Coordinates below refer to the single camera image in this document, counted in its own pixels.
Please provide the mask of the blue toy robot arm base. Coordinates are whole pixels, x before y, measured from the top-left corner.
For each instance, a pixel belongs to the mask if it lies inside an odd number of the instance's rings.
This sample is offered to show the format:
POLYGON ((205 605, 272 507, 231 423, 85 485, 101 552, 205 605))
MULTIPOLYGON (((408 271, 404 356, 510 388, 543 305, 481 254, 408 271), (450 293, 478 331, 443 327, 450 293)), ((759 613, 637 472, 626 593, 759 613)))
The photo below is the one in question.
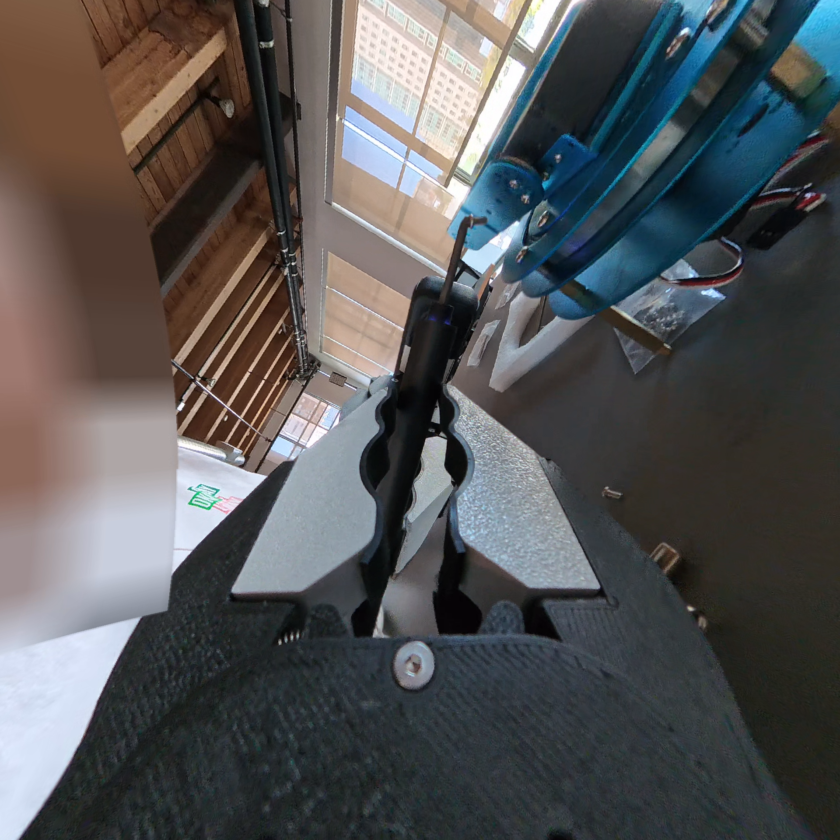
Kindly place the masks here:
POLYGON ((572 2, 449 234, 519 224, 501 278, 584 319, 760 193, 838 103, 836 1, 572 2))

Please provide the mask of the large window with shade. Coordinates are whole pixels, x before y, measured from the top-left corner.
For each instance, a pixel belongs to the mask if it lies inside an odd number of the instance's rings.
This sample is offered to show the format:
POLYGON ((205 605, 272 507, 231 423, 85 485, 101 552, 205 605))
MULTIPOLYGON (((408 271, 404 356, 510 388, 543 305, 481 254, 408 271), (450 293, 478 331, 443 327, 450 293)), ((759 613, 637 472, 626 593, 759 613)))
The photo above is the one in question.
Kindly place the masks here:
POLYGON ((342 2, 331 204, 443 265, 448 226, 569 5, 342 2))
POLYGON ((410 299, 329 253, 322 351, 371 378, 394 371, 410 299))

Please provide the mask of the person's white shirt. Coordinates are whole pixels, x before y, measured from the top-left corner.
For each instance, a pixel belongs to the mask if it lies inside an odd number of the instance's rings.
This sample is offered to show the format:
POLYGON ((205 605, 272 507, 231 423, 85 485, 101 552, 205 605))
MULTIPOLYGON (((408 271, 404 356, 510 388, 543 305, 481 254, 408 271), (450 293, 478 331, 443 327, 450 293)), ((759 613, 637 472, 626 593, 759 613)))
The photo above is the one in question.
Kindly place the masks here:
MULTIPOLYGON (((264 479, 179 448, 176 569, 264 479)), ((19 838, 88 728, 138 618, 21 647, 1 657, 1 838, 19 838)))

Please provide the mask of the loose black servo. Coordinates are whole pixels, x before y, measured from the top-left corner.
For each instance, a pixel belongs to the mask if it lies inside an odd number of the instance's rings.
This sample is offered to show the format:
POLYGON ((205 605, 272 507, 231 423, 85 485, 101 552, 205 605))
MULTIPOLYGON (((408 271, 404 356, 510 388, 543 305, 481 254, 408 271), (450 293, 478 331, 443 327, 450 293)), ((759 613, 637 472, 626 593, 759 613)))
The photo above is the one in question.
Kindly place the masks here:
POLYGON ((773 207, 774 211, 750 235, 748 247, 770 249, 823 205, 825 200, 826 194, 812 189, 811 184, 797 188, 783 187, 760 194, 750 209, 754 211, 773 207))

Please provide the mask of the black ceiling pipe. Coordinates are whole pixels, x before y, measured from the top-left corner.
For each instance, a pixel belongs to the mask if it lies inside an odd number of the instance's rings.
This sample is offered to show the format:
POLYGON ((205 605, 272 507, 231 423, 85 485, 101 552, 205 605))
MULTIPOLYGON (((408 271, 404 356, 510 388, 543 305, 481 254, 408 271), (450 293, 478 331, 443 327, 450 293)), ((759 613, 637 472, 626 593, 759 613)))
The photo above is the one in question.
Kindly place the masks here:
POLYGON ((282 132, 280 91, 277 85, 277 58, 269 1, 255 2, 255 26, 259 41, 262 77, 266 88, 266 104, 271 132, 272 154, 276 165, 280 191, 280 221, 276 225, 280 242, 280 258, 287 281, 291 326, 294 332, 297 351, 297 372, 295 373, 295 377, 299 382, 307 382, 311 375, 312 365, 308 352, 307 334, 303 322, 301 274, 293 237, 293 217, 289 192, 290 184, 284 134, 282 132))
MULTIPOLYGON (((237 19, 239 40, 245 59, 245 67, 247 72, 251 100, 254 105, 255 114, 258 122, 259 137, 266 169, 266 179, 269 191, 269 200, 271 204, 272 217, 276 229, 276 236, 279 240, 277 232, 277 223, 280 221, 280 191, 277 177, 277 169, 272 154, 270 122, 268 116, 268 108, 266 104, 266 88, 264 85, 259 56, 259 41, 256 33, 255 2, 235 1, 234 10, 237 19)), ((280 258, 280 242, 278 242, 278 247, 280 258)))

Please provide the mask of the black electric screwdriver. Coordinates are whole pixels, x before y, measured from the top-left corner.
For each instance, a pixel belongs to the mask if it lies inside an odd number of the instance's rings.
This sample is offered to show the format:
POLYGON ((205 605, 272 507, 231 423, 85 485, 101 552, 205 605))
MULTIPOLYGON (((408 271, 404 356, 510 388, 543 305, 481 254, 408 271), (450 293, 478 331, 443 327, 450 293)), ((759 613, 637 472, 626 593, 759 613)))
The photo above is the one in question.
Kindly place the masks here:
POLYGON ((458 330, 455 308, 449 302, 456 269, 468 230, 486 223, 485 217, 472 215, 460 223, 444 285, 413 324, 406 368, 396 387, 394 428, 387 449, 388 470, 377 487, 382 501, 383 539, 364 574, 368 615, 356 630, 358 635, 373 634, 382 597, 401 549, 413 482, 458 330))

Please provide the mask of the pile of clear screw bags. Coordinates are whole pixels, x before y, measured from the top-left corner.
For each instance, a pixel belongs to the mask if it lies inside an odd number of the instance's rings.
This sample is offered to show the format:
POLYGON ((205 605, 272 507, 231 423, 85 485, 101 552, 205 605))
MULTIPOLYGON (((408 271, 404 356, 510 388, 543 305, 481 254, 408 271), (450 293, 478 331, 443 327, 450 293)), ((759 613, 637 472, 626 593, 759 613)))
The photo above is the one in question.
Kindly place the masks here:
POLYGON ((652 280, 622 301, 618 309, 673 345, 693 323, 725 299, 715 288, 684 287, 670 282, 698 277, 698 271, 680 259, 665 271, 664 279, 652 280))

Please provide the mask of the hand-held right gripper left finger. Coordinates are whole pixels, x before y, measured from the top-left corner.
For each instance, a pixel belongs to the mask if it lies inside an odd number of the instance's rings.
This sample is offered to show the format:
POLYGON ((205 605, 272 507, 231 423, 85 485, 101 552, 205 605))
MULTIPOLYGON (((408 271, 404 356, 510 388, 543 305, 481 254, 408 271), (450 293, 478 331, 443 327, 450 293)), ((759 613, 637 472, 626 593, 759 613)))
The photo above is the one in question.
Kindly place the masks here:
POLYGON ((377 487, 389 467, 396 383, 381 377, 291 468, 231 589, 236 601, 331 605, 374 633, 385 585, 377 487))

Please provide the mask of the white foam packing piece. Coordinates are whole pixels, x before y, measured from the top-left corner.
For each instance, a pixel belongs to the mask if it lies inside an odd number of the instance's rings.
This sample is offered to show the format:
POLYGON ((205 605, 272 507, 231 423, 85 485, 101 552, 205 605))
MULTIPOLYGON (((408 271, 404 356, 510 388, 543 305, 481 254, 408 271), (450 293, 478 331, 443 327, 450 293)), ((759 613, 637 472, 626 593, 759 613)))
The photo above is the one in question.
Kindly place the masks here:
POLYGON ((592 320, 592 317, 576 320, 554 317, 530 341, 520 344, 531 315, 537 311, 540 303, 547 300, 546 297, 530 298, 520 293, 511 301, 496 362, 490 375, 490 389, 496 392, 506 391, 510 385, 521 379, 592 320))

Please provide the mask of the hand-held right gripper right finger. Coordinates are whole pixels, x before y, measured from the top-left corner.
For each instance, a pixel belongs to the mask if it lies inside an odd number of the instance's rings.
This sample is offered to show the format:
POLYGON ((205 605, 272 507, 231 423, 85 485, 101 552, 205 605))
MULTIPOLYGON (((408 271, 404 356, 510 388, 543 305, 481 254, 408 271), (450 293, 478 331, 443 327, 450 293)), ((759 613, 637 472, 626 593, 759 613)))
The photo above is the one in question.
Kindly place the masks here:
POLYGON ((455 489, 434 591, 441 634, 472 634, 499 602, 529 614, 544 599, 601 594, 601 584, 538 454, 457 389, 440 416, 455 489))

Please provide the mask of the silver ventilation duct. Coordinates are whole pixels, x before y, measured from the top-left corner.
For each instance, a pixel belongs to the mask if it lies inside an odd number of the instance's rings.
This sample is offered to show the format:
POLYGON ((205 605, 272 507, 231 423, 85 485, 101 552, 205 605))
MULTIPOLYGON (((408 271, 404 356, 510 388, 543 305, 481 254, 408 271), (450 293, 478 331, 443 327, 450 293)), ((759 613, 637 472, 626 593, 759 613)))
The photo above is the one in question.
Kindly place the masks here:
POLYGON ((221 446, 214 446, 181 435, 178 435, 176 443, 178 469, 181 469, 190 459, 197 458, 211 459, 232 467, 242 467, 246 461, 243 451, 231 444, 222 443, 221 446))

